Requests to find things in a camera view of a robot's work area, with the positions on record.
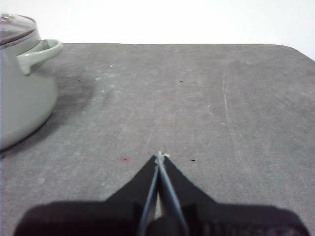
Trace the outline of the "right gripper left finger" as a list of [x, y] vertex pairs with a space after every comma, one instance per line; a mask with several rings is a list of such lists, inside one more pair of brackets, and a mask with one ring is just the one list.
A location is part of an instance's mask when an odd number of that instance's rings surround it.
[[16, 236], [134, 236], [156, 177], [152, 156], [136, 175], [102, 201], [57, 201], [33, 206]]

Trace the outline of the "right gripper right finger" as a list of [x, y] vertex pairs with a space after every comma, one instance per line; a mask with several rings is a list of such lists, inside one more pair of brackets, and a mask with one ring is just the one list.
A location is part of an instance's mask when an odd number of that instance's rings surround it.
[[164, 215], [147, 227], [149, 236], [308, 236], [290, 210], [266, 205], [219, 203], [159, 154], [159, 193]]

